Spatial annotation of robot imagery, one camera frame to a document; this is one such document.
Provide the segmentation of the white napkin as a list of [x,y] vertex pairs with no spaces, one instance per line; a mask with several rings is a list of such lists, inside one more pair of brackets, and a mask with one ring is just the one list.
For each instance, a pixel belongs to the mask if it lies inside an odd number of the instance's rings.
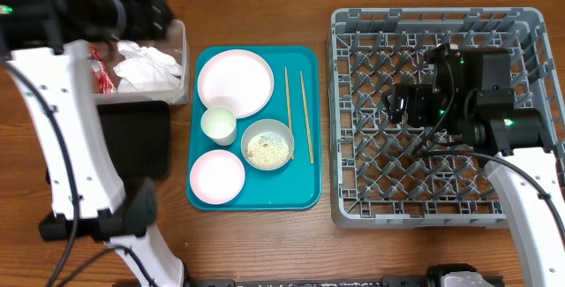
[[120,78],[118,93],[163,91],[180,86],[183,68],[173,56],[131,41],[120,41],[117,51],[124,57],[113,68]]

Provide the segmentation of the red sauce packet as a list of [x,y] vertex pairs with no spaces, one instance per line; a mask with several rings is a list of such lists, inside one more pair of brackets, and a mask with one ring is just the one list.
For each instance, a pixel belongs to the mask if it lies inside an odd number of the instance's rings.
[[102,61],[99,50],[90,45],[90,65],[92,69],[92,74],[97,83],[98,94],[114,94],[117,92],[117,88],[113,83],[109,72],[107,70],[106,64]]

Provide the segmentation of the white cup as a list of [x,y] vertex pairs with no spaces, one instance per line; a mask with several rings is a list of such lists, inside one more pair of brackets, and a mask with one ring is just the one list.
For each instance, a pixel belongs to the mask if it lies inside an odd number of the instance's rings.
[[228,146],[237,137],[237,119],[230,109],[223,106],[207,109],[200,120],[200,127],[219,146]]

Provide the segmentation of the grey bowl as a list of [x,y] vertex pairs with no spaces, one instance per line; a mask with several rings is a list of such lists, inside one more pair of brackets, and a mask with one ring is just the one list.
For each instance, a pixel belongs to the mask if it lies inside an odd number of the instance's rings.
[[274,119],[261,119],[246,128],[241,139],[245,160],[258,170],[277,170],[294,156],[290,128]]

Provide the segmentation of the cooked rice pile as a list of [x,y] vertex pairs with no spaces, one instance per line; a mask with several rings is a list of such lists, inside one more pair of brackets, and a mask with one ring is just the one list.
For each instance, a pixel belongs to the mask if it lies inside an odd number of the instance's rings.
[[262,170],[274,170],[284,165],[289,152],[284,140],[268,133],[252,137],[245,148],[250,164]]

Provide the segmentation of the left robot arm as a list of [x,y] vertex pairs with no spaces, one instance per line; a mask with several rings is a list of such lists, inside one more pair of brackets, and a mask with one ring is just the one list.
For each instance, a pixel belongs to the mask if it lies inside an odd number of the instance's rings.
[[165,0],[1,0],[1,64],[23,96],[52,192],[45,240],[81,236],[117,253],[142,286],[186,286],[184,263],[156,224],[154,182],[124,181],[112,163],[91,88],[94,42],[161,40]]

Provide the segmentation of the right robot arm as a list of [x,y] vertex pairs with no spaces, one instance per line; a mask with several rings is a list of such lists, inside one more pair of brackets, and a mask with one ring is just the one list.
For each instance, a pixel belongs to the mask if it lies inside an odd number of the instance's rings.
[[564,198],[549,127],[539,110],[518,108],[511,55],[502,48],[440,44],[425,53],[428,84],[396,83],[381,100],[388,120],[429,133],[417,158],[477,160],[499,197],[529,286],[564,284]]

